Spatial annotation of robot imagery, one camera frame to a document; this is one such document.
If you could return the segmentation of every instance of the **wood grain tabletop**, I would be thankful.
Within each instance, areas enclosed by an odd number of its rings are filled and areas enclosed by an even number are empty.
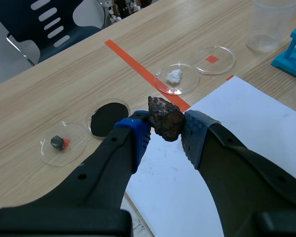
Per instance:
[[[247,48],[251,0],[160,0],[0,84],[0,208],[28,203],[55,188],[100,144],[88,137],[83,154],[55,167],[40,158],[40,140],[62,120],[86,125],[87,115],[106,99],[125,101],[133,113],[147,110],[147,97],[162,96],[104,42],[113,40],[156,73],[214,44],[230,48],[236,65],[228,73],[201,76],[181,97],[190,105],[236,75],[296,110],[296,78],[270,63],[285,50]],[[296,28],[296,13],[290,30]]]

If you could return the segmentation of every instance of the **petri dish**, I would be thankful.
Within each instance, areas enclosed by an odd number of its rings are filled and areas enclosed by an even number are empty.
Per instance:
[[[170,83],[167,76],[174,70],[181,70],[182,75],[178,83]],[[200,74],[194,67],[186,63],[171,64],[156,73],[156,86],[164,93],[182,95],[194,90],[200,81]]]
[[[54,148],[50,141],[59,136],[67,142],[66,149],[60,151]],[[88,143],[88,133],[85,127],[76,121],[62,121],[51,127],[40,141],[40,154],[44,162],[53,166],[63,166],[77,159]]]
[[[233,68],[236,63],[236,56],[229,48],[214,45],[198,49],[192,60],[200,73],[218,75]]]
[[[128,104],[119,99],[108,99],[97,104],[87,115],[86,125],[93,137],[104,139],[114,125],[129,117]]]

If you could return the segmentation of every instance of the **white paper sheet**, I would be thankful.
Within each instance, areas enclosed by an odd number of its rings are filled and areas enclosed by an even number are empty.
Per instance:
[[[233,77],[193,105],[219,120],[249,149],[296,178],[296,112]],[[222,237],[213,198],[185,156],[181,138],[153,135],[126,189],[156,237]]]

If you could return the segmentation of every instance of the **black chair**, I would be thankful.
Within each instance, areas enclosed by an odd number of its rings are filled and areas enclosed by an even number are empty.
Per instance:
[[[93,26],[80,27],[74,23],[74,10],[82,1],[0,0],[0,21],[9,31],[6,39],[34,65],[9,37],[12,35],[18,42],[33,40],[40,50],[40,63],[101,30]],[[52,12],[54,14],[44,19],[45,15]],[[60,30],[52,36],[53,31]]]

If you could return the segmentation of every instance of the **orange tape strip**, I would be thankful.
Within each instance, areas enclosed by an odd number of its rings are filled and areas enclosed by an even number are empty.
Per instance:
[[[138,72],[144,79],[146,79],[146,81],[148,81],[154,88],[156,88],[164,97],[171,101],[171,103],[178,106],[181,111],[186,111],[190,108],[190,105],[185,102],[180,96],[169,95],[160,91],[155,84],[155,76],[151,72],[149,72],[143,65],[132,58],[128,53],[126,53],[122,48],[120,48],[116,43],[114,43],[112,40],[108,40],[105,42],[105,44],[119,57],[121,57],[129,66],[131,66],[136,72]]]
[[[234,75],[231,75],[230,77],[228,77],[227,79],[226,79],[226,81],[229,81],[230,79],[232,79],[234,77]]]

